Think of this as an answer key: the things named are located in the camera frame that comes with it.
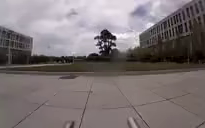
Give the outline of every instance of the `ground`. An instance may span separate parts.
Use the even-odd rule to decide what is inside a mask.
[[[0,128],[205,128],[205,70],[60,77],[0,74]]]

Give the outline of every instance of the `cloud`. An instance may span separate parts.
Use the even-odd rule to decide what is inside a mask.
[[[138,34],[189,0],[0,0],[0,25],[34,38],[34,54],[97,52],[104,28],[121,50],[139,45]]]

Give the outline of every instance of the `grass lawn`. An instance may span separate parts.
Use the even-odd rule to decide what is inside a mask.
[[[42,71],[42,72],[109,72],[109,71],[151,71],[185,68],[202,68],[203,64],[176,63],[75,63],[71,65],[11,68],[12,71]]]

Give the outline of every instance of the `tree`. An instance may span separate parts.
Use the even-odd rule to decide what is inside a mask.
[[[117,38],[107,29],[102,30],[100,35],[94,37],[94,40],[97,40],[96,46],[99,48],[99,53],[102,56],[109,56],[112,51],[112,47],[116,47],[114,41],[116,41]]]

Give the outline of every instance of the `building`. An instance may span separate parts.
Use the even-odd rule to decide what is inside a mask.
[[[0,64],[29,63],[33,38],[0,26]]]
[[[205,0],[193,0],[140,34],[140,47],[147,48],[162,42],[188,36],[194,21],[205,28]]]

